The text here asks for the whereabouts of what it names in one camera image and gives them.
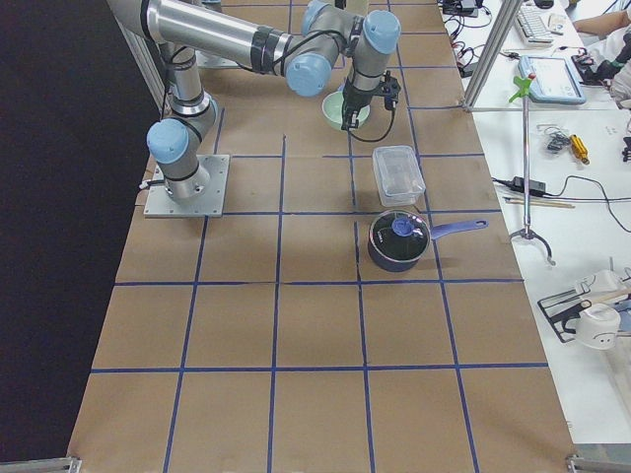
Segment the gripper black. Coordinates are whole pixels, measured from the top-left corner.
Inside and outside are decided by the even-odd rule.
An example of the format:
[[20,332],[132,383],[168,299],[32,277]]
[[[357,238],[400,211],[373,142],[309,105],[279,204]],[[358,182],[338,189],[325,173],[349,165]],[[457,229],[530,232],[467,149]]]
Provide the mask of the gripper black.
[[345,82],[342,105],[342,128],[347,131],[359,128],[363,124],[361,109],[369,105],[374,96],[381,96],[381,82],[371,90],[360,90],[350,81]]

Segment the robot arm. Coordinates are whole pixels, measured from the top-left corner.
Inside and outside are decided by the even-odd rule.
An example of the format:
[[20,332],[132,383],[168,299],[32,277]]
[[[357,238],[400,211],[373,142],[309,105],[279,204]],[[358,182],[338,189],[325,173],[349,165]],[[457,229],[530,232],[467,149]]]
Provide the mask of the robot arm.
[[342,89],[342,130],[357,128],[360,111],[375,97],[383,98],[387,110],[395,110],[400,86],[386,66],[401,25],[389,11],[360,16],[312,1],[303,17],[302,34],[295,37],[192,1],[111,1],[108,5],[126,29],[160,50],[165,99],[172,113],[152,125],[147,145],[162,174],[162,193],[176,215],[220,215],[227,183],[227,158],[197,154],[219,114],[200,82],[199,51],[233,61],[248,72],[282,77],[295,94],[307,98],[321,93],[338,57],[345,56],[352,67]]

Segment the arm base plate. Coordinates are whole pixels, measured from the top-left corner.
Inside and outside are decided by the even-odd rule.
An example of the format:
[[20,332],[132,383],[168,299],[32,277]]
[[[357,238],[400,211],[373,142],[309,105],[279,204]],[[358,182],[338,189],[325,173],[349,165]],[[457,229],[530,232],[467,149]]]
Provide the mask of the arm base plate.
[[198,66],[204,69],[235,69],[239,68],[239,65],[230,59],[223,58],[221,56],[210,54],[204,51],[196,51],[196,60]]
[[147,218],[220,218],[223,215],[229,155],[198,155],[198,169],[182,181],[167,179],[156,166],[147,189],[144,216]]

